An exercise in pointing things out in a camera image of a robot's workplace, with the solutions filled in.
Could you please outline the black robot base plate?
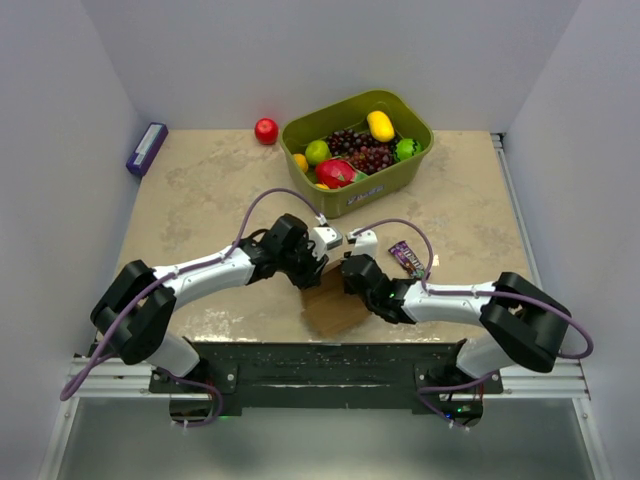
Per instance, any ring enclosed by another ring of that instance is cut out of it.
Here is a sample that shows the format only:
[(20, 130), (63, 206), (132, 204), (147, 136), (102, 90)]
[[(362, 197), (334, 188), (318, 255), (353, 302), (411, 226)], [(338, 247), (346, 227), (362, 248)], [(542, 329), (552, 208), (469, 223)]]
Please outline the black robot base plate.
[(212, 397), (202, 384), (216, 387), (223, 414), (249, 408), (395, 409), (429, 414), (444, 411), (467, 426), (483, 413), (482, 395), (502, 392), (492, 374), (482, 385), (458, 392), (426, 393), (428, 386), (460, 385), (445, 372), (456, 352), (453, 343), (206, 343), (196, 350), (205, 364), (182, 385), (154, 371), (149, 389), (167, 394), (174, 419), (205, 416)]

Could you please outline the purple candy bar wrapper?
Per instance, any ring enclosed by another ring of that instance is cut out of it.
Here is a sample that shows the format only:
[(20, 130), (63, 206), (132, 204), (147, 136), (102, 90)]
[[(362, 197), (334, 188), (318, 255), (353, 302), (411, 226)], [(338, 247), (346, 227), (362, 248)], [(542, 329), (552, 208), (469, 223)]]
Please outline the purple candy bar wrapper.
[(425, 265), (419, 260), (406, 241), (397, 242), (388, 249), (388, 252), (411, 278), (420, 279), (424, 276)]

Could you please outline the brown cardboard paper box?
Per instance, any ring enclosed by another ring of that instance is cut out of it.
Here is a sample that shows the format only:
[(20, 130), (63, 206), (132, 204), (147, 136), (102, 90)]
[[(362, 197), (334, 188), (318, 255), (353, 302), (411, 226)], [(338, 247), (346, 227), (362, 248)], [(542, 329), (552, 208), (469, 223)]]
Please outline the brown cardboard paper box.
[(301, 316), (321, 338), (334, 338), (370, 315), (359, 297), (345, 292), (339, 260), (327, 265), (318, 286), (302, 290), (300, 296)]

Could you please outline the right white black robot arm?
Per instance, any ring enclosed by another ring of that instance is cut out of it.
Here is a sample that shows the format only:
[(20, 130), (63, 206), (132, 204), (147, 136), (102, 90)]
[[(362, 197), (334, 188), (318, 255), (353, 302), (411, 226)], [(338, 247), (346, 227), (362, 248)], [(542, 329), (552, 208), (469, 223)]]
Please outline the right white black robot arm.
[(340, 267), (344, 288), (373, 314), (392, 324), (453, 322), (486, 333), (459, 341), (430, 382), (469, 392), (482, 377), (519, 365), (538, 373), (553, 370), (568, 328), (569, 311), (513, 272), (476, 285), (423, 285), (391, 279), (369, 255), (350, 256)]

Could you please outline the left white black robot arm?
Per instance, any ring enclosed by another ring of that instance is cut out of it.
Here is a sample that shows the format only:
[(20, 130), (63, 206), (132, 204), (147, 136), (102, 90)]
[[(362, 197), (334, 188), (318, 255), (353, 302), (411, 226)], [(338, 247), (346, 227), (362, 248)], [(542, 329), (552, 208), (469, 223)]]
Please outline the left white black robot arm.
[(147, 362), (170, 372), (185, 392), (200, 390), (207, 368), (195, 347), (168, 331), (181, 307), (213, 293), (251, 285), (276, 273), (305, 290), (320, 284), (328, 252), (342, 235), (323, 224), (308, 228), (284, 214), (268, 229), (239, 240), (236, 247), (177, 265), (125, 265), (97, 302), (90, 319), (111, 352), (125, 364)]

